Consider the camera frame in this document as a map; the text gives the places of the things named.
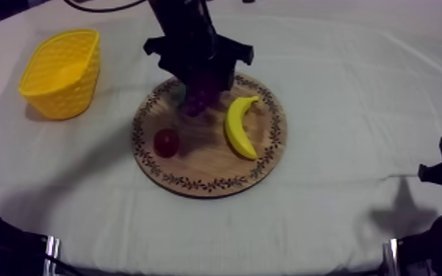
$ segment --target round wooden board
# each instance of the round wooden board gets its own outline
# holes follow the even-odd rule
[[[279,101],[259,81],[237,73],[230,92],[197,117],[178,111],[175,98],[184,90],[177,79],[160,84],[141,104],[134,118],[132,148],[144,173],[156,184],[179,195],[216,198],[246,190],[276,166],[286,144],[286,116]],[[225,117],[237,97],[259,96],[243,119],[249,140],[258,154],[248,160],[236,153],[225,136]],[[157,131],[173,128],[180,149],[171,158],[154,152]]]

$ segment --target table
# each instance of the table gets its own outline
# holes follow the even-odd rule
[[[266,180],[210,201],[160,189],[130,151],[137,107],[170,77],[142,51],[161,35],[148,5],[93,15],[50,1],[0,22],[0,215],[61,238],[64,261],[108,271],[377,266],[382,242],[442,214],[442,187],[415,176],[419,163],[441,160],[442,21],[429,19],[442,18],[442,5],[326,3],[209,4],[220,34],[254,45],[253,65],[238,69],[278,96],[289,124]],[[77,26],[101,33],[95,98],[83,115],[48,122],[18,95],[18,80],[42,39]]]

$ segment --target plastic basket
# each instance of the plastic basket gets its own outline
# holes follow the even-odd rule
[[[37,48],[19,92],[48,118],[74,117],[90,105],[99,69],[99,33],[93,29],[63,32]]]

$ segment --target tomato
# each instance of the tomato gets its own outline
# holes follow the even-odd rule
[[[174,129],[162,129],[154,135],[154,149],[164,158],[170,158],[180,148],[180,137]]]

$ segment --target black cable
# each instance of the black cable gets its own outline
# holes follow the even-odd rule
[[[65,3],[67,3],[69,6],[71,6],[74,9],[81,10],[83,12],[93,12],[93,13],[106,13],[106,12],[117,12],[119,10],[125,10],[134,6],[137,6],[138,4],[144,3],[147,0],[137,0],[135,2],[132,2],[127,5],[119,6],[119,7],[110,7],[106,9],[90,9],[88,7],[83,7],[81,5],[78,5],[74,3],[72,0],[63,0]]]
[[[66,270],[67,272],[71,272],[72,274],[74,274],[75,276],[84,276],[81,272],[79,272],[75,267],[71,266],[70,264],[66,264],[63,261],[51,257],[49,255],[43,254],[43,255],[38,255],[38,257],[42,256],[43,258],[45,258],[46,260],[56,264],[57,266],[60,266],[61,268],[63,268],[64,270]]]

